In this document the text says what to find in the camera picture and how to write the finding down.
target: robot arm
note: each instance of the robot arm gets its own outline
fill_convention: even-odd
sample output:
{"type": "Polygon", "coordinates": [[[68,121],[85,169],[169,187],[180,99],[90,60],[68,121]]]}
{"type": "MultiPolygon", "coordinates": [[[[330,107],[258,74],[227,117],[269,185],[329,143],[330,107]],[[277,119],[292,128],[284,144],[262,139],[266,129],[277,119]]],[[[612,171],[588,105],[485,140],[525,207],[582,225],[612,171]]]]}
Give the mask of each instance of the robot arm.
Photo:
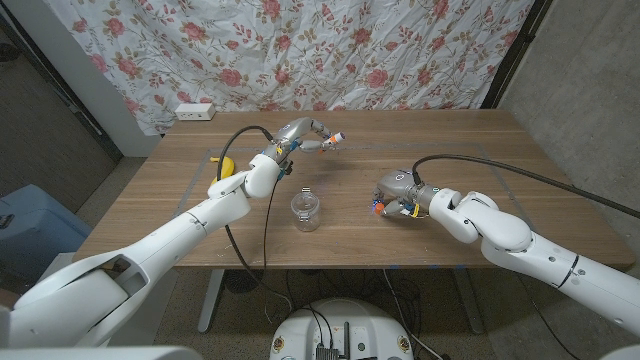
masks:
{"type": "Polygon", "coordinates": [[[319,149],[339,142],[317,120],[295,120],[254,157],[251,170],[214,183],[208,199],[130,246],[80,260],[34,286],[10,313],[9,347],[103,344],[169,269],[208,234],[249,212],[247,198],[271,193],[291,169],[289,153],[312,130],[325,138],[319,149]]]}
{"type": "MultiPolygon", "coordinates": [[[[640,336],[640,280],[578,255],[531,231],[520,218],[501,212],[488,196],[464,198],[451,189],[416,185],[409,171],[398,170],[378,182],[374,206],[384,193],[395,196],[391,213],[420,206],[458,241],[482,237],[482,254],[495,265],[541,280],[596,313],[640,336]]],[[[379,207],[389,215],[387,207],[379,207]]]]}

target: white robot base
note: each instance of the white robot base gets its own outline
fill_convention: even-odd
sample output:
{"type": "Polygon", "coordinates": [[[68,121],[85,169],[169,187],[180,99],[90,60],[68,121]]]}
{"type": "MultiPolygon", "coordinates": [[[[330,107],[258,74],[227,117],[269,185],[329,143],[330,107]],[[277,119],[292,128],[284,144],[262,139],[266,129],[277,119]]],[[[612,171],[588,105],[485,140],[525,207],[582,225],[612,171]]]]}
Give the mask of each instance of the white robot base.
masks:
{"type": "Polygon", "coordinates": [[[413,359],[407,332],[381,309],[348,298],[319,300],[312,303],[311,308],[318,321],[310,307],[304,306],[278,327],[271,343],[270,360],[413,359]],[[333,349],[330,349],[329,328],[333,349]]]}

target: white fabric backdrop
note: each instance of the white fabric backdrop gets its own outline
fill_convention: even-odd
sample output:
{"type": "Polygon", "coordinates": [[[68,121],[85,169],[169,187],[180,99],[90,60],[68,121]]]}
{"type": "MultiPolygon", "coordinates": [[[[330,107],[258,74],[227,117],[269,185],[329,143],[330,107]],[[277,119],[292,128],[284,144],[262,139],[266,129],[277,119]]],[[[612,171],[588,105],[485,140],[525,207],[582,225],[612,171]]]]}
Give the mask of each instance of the white fabric backdrop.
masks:
{"type": "Polygon", "coordinates": [[[148,135],[218,111],[476,108],[533,0],[45,0],[148,135]]]}

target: table surface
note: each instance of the table surface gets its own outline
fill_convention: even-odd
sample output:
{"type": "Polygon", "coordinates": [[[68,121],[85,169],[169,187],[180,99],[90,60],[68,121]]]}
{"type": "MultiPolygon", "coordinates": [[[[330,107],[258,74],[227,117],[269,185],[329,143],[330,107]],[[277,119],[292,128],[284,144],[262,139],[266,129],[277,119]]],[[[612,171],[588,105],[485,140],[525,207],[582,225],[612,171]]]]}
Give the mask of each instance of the table surface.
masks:
{"type": "MultiPolygon", "coordinates": [[[[130,245],[206,198],[218,156],[229,137],[258,124],[272,133],[303,116],[325,123],[347,140],[324,154],[294,152],[293,172],[273,197],[267,233],[270,268],[486,267],[480,240],[456,241],[430,218],[383,218],[371,212],[378,179],[410,168],[426,155],[463,154],[506,162],[569,182],[522,129],[500,110],[218,113],[212,121],[178,122],[162,139],[111,206],[75,260],[130,245]],[[291,199],[302,187],[320,198],[321,225],[313,232],[293,225],[291,199]]],[[[314,138],[309,134],[305,138],[314,138]]],[[[248,169],[266,146],[258,131],[240,136],[230,156],[248,169]]],[[[635,257],[595,208],[577,195],[529,178],[462,161],[438,160],[419,168],[422,179],[466,194],[489,195],[500,209],[525,219],[546,238],[617,268],[635,257]]],[[[269,199],[250,199],[251,212],[231,225],[251,266],[261,267],[269,199]]],[[[224,230],[205,238],[178,266],[241,268],[224,230]]]]}

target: wall outlet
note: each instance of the wall outlet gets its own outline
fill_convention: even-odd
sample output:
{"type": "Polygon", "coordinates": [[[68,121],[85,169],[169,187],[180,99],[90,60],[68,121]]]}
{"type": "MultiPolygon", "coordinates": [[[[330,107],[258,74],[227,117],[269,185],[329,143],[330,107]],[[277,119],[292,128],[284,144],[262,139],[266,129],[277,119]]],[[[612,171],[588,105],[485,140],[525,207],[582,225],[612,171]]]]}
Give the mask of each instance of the wall outlet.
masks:
{"type": "Polygon", "coordinates": [[[215,113],[213,104],[180,104],[176,109],[178,120],[211,120],[215,113]]]}

